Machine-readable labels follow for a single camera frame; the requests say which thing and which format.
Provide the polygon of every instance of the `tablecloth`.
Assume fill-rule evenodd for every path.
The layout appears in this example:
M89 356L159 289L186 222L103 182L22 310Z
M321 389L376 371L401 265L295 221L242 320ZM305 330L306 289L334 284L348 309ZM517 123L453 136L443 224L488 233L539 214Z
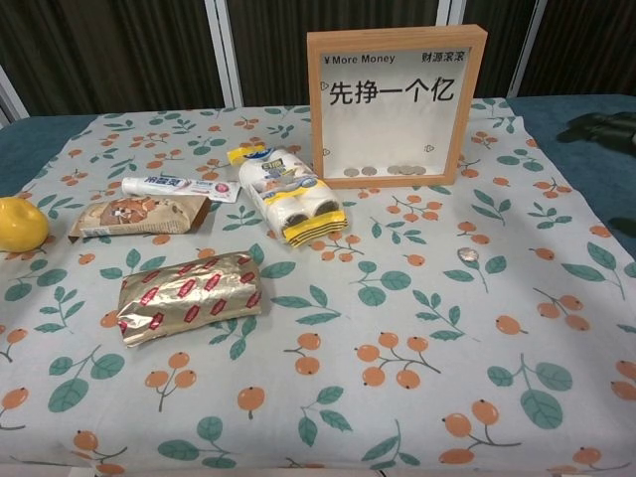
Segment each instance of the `tablecloth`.
M310 133L306 106L108 114L52 158L21 193L51 235L0 262L0 462L632 475L636 263L503 99L473 102L453 186L338 191L350 227L300 249L245 194L195 234L66 239L124 176L309 161ZM233 250L262 315L123 346L122 276Z

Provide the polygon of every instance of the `yellow fruit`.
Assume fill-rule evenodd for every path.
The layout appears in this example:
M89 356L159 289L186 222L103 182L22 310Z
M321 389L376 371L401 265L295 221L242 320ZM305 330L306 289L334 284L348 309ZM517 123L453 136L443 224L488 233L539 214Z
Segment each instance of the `yellow fruit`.
M40 246L49 234L49 222L25 199L0 199L0 249L23 252Z

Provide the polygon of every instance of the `red label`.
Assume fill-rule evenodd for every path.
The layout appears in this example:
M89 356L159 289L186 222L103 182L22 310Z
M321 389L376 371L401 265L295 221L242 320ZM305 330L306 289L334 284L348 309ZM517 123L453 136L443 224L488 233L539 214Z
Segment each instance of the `red label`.
M156 330L162 321L163 313L157 313L155 316L152 317L152 321L148 325L148 328L150 328L151 330Z
M161 270L151 271L150 273L146 275L146 277L143 280L141 280L141 282L148 283L149 281L154 280L159 273L161 273Z
M201 268L204 268L205 270L209 270L210 268L215 266L218 261L219 261L218 258L213 258L212 260L208 260L203 265L201 265Z
M217 284L219 283L219 281L221 280L222 275L220 273L217 273L216 275L214 275L212 278L210 278L207 282L206 282L206 286L204 286L204 289L206 291L210 291L212 290L215 286L217 286Z
M181 285L181 288L179 288L179 293L177 293L179 298L184 298L188 293L192 291L196 284L197 280L195 280L194 278L190 278L183 285Z
M190 323L192 320L194 320L197 317L200 309L201 308L199 308L197 305L194 305L192 308L188 310L188 313L186 313L186 317L183 319L183 321L185 321L186 323Z
M141 303L141 306L146 306L148 303L150 303L150 301L152 301L152 299L157 294L157 291L159 291L158 286L155 286L154 288L150 288L148 291L146 291L146 293L141 297L141 300L139 300L139 303Z
M245 305L247 308L252 308L254 306L256 306L256 304L260 301L260 292L256 291L247 301L247 304Z
M178 274L179 276L183 276L183 275L185 275L186 273L188 273L190 270L192 270L194 267L195 267L195 264L194 264L194 263L190 263L190 264L188 264L188 265L184 266L182 269L180 269L180 270L177 272L177 274Z
M254 275L252 272L250 273L246 273L245 275L243 275L240 278L240 282L241 283L248 283L249 281L252 281L256 278L256 275Z
M228 302L224 300L223 298L221 298L217 303L215 303L215 306L212 307L212 311L210 312L210 314L218 315L219 313L223 311L223 309L226 307L227 304Z

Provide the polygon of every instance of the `framed sign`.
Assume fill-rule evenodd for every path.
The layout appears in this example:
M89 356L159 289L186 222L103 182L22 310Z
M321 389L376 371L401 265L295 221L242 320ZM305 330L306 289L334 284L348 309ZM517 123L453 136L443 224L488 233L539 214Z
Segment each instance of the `framed sign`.
M341 189L452 184L486 36L476 25L307 34L318 176Z

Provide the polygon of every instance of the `toothpaste tube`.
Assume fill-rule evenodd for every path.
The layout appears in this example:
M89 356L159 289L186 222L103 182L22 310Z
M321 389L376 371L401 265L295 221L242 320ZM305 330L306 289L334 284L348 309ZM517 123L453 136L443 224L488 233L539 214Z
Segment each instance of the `toothpaste tube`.
M212 201L237 201L240 184L238 182L198 181L196 179L179 179L177 177L124 177L121 191L128 196L177 195L208 196Z

